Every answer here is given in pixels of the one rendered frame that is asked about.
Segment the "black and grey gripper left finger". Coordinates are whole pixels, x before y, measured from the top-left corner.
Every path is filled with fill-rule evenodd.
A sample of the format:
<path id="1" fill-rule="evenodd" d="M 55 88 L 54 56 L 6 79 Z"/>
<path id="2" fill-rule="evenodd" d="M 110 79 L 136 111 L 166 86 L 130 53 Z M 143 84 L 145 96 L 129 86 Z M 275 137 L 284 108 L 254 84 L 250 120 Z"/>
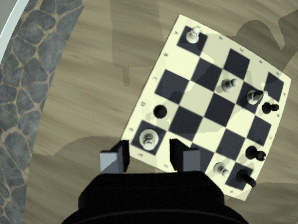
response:
<path id="1" fill-rule="evenodd" d="M 99 153 L 100 173 L 126 173 L 130 163 L 129 140 L 120 140 L 110 150 Z"/>

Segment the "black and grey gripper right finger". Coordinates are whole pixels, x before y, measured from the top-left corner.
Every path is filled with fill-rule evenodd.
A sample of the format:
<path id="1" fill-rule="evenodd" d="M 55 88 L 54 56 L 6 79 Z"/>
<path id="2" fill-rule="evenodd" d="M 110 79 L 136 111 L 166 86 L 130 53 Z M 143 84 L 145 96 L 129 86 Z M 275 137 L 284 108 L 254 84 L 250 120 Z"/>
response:
<path id="1" fill-rule="evenodd" d="M 177 172 L 200 171 L 200 149 L 189 148 L 177 138 L 169 139 L 170 163 Z"/>

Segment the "white pawn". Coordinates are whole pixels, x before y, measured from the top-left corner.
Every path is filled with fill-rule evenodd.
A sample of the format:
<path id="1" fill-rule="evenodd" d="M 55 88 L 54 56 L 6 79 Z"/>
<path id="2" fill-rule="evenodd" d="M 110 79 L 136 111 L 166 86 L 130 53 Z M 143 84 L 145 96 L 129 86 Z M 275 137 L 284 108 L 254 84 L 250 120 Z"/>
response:
<path id="1" fill-rule="evenodd" d="M 214 165 L 213 171 L 217 175 L 222 175 L 223 177 L 228 177 L 230 172 L 226 169 L 225 164 L 218 162 Z"/>
<path id="2" fill-rule="evenodd" d="M 199 39 L 198 35 L 200 33 L 200 29 L 198 27 L 194 27 L 191 32 L 188 32 L 186 35 L 186 40 L 189 43 L 196 43 Z"/>
<path id="3" fill-rule="evenodd" d="M 236 87 L 238 85 L 237 79 L 225 79 L 222 81 L 221 87 L 225 92 L 232 91 L 233 87 Z"/>

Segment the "cream and dark grey chessboard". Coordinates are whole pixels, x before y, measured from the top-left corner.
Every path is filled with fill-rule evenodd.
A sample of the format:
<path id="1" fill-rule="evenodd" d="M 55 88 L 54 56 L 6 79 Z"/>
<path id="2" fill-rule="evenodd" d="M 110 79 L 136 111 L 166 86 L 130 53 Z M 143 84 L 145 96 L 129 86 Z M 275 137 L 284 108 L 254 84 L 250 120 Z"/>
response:
<path id="1" fill-rule="evenodd" d="M 192 44 L 186 35 L 194 27 L 200 33 Z M 225 79 L 237 79 L 238 86 L 225 92 Z M 249 160 L 245 151 L 255 146 L 267 157 L 290 83 L 288 76 L 250 50 L 180 14 L 121 140 L 129 140 L 130 156 L 166 172 L 177 172 L 170 163 L 169 139 L 198 148 L 200 171 L 224 194 L 245 201 L 252 187 L 239 183 L 236 175 L 245 169 L 256 180 L 265 161 Z M 267 91 L 265 102 L 278 104 L 279 110 L 264 114 L 258 101 L 249 104 L 250 90 Z M 153 114 L 157 105 L 167 109 L 162 119 Z M 158 135 L 152 150 L 145 150 L 139 140 L 146 129 Z M 218 162 L 230 171 L 228 177 L 214 173 Z"/>

